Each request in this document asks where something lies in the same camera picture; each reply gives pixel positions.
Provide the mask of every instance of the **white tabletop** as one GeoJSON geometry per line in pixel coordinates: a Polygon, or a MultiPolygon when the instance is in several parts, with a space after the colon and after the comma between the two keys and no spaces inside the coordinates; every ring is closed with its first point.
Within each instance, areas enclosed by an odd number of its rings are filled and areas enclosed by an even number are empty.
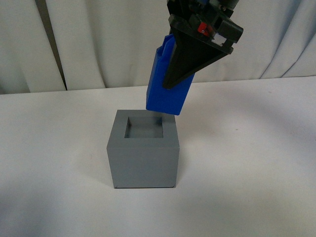
{"type": "Polygon", "coordinates": [[[316,77],[195,83],[174,189],[114,189],[118,109],[146,87],[0,96],[0,236],[316,236],[316,77]]]}

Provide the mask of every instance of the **blue rectangular block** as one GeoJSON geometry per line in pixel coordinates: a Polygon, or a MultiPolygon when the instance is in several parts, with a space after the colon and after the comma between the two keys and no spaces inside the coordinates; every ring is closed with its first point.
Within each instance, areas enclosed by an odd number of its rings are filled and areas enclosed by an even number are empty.
{"type": "Polygon", "coordinates": [[[175,39],[171,34],[165,37],[163,45],[156,51],[152,74],[147,88],[147,110],[172,115],[179,115],[181,112],[194,74],[172,89],[162,87],[174,46],[175,39]]]}

